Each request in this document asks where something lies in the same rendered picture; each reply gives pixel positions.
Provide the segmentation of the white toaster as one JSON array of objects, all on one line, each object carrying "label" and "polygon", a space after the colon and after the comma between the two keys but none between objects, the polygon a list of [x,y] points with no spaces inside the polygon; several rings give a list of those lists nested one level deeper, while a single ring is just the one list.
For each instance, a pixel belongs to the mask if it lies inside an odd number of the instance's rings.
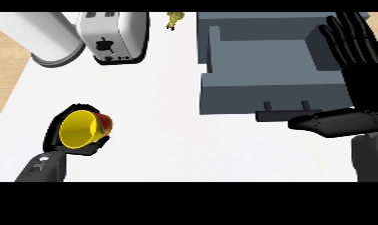
[{"label": "white toaster", "polygon": [[137,64],[149,42],[148,12],[81,12],[77,32],[100,65]]}]

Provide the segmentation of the yellow-green plant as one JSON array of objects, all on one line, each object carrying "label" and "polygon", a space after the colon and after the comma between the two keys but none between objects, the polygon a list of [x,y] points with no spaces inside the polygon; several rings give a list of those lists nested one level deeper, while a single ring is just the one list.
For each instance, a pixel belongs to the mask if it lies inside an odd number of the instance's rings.
[{"label": "yellow-green plant", "polygon": [[167,15],[170,17],[170,20],[168,20],[165,28],[170,30],[174,30],[177,21],[185,18],[185,13],[183,12],[168,12]]}]

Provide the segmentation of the grey open drawer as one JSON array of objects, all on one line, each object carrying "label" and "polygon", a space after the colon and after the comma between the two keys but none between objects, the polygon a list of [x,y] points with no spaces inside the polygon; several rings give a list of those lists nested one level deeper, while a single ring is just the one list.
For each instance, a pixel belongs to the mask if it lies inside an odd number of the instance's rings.
[{"label": "grey open drawer", "polygon": [[298,110],[351,106],[338,71],[316,69],[301,40],[223,41],[220,28],[208,34],[208,64],[201,78],[199,113],[248,114],[270,105]]}]

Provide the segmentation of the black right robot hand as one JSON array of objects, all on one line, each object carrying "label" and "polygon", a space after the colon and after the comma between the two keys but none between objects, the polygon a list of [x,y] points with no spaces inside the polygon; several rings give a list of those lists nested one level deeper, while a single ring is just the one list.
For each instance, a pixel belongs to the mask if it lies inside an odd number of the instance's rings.
[{"label": "black right robot hand", "polygon": [[325,138],[378,132],[378,39],[359,12],[337,12],[319,26],[340,65],[351,108],[292,118],[288,128]]}]

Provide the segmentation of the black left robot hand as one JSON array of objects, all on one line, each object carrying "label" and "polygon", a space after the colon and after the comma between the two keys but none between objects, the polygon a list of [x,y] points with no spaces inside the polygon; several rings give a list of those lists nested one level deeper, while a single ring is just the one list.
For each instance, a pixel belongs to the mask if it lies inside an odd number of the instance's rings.
[{"label": "black left robot hand", "polygon": [[92,156],[97,149],[105,145],[106,141],[109,140],[108,136],[102,136],[97,141],[93,143],[89,143],[86,146],[83,146],[78,149],[68,148],[61,140],[59,136],[59,127],[62,125],[63,119],[68,117],[68,115],[78,110],[86,110],[90,112],[97,113],[99,110],[89,104],[72,104],[53,118],[46,136],[44,136],[44,141],[43,141],[43,151],[50,152],[50,151],[65,151],[69,154],[74,155],[84,155],[84,156]]}]

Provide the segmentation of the grey cabinet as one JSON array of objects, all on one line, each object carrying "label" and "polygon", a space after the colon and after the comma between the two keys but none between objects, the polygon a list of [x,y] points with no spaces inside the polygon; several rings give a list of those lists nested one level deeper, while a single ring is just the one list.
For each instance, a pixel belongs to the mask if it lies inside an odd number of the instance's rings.
[{"label": "grey cabinet", "polygon": [[198,63],[207,63],[210,27],[221,41],[304,40],[334,12],[198,12]]}]

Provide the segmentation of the white cylindrical container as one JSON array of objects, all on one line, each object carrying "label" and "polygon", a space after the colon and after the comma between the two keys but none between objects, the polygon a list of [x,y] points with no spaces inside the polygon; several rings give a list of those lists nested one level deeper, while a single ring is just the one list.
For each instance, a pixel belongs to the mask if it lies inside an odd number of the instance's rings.
[{"label": "white cylindrical container", "polygon": [[61,12],[0,12],[0,31],[47,68],[71,63],[86,48],[75,26]]}]

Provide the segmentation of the yellow cup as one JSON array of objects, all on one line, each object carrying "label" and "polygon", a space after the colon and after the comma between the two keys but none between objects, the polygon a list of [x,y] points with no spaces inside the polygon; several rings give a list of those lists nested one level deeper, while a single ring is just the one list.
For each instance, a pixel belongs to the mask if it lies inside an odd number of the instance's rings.
[{"label": "yellow cup", "polygon": [[80,149],[97,142],[112,131],[112,119],[108,115],[87,111],[74,111],[59,127],[59,138],[63,146]]}]

